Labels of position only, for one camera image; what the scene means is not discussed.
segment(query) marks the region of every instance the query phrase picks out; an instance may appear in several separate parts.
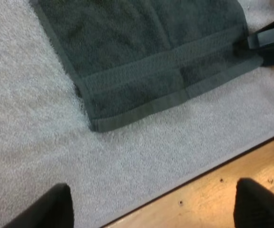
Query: terry cloth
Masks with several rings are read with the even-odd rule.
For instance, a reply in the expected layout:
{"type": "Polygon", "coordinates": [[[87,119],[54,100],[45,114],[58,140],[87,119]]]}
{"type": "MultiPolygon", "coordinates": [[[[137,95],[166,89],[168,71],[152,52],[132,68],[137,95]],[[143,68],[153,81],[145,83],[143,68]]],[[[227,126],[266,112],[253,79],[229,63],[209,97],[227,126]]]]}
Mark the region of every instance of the terry cloth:
{"type": "Polygon", "coordinates": [[[32,0],[81,94],[90,128],[106,132],[179,105],[251,71],[236,0],[32,0]]]}

